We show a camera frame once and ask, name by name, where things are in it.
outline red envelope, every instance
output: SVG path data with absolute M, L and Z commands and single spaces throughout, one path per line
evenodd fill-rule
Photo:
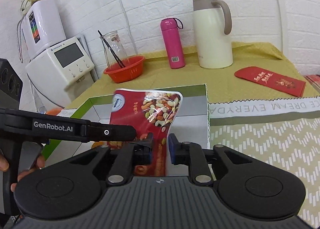
M 296 97 L 302 97 L 306 86 L 304 81 L 254 66 L 239 69 L 235 76 Z

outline cardboard box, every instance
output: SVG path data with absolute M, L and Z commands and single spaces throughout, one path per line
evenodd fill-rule
M 179 141 L 196 142 L 202 148 L 210 147 L 209 140 L 209 116 L 208 97 L 206 85 L 193 85 L 182 87 L 163 88 L 163 90 L 179 91 L 183 95 L 183 103 L 179 109 L 170 133 L 175 133 Z M 88 119 L 92 122 L 108 124 L 111 115 L 112 95 L 92 97 L 83 103 L 76 111 L 63 110 L 60 115 L 72 114 L 72 118 Z M 93 142 L 80 143 L 71 141 L 51 140 L 43 150 L 47 159 L 46 165 L 52 165 L 59 161 L 90 150 Z M 185 165 L 173 166 L 170 162 L 169 150 L 167 149 L 167 175 L 187 175 L 188 167 Z

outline red plastic basket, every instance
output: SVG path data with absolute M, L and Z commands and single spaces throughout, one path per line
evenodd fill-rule
M 120 68 L 116 63 L 106 68 L 103 73 L 109 75 L 116 83 L 127 82 L 142 74 L 144 60 L 144 56 L 132 56 L 122 61 L 126 67 Z

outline speaker grille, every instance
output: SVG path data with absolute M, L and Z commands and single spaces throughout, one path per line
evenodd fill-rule
M 19 108 L 22 81 L 6 59 L 0 59 L 0 107 Z

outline human hand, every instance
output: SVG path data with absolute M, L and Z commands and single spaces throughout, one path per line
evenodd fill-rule
M 32 167 L 30 170 L 28 171 L 23 171 L 18 175 L 18 182 L 26 175 L 34 172 L 35 170 L 39 169 L 39 168 L 44 168 L 45 165 L 45 159 L 43 157 L 43 155 L 40 155 L 37 158 L 37 161 L 35 163 L 35 166 Z M 6 172 L 9 169 L 9 163 L 7 162 L 7 160 L 5 159 L 5 157 L 3 155 L 0 154 L 0 171 Z M 12 192 L 14 192 L 15 188 L 17 186 L 17 183 L 13 183 L 10 186 L 10 189 Z

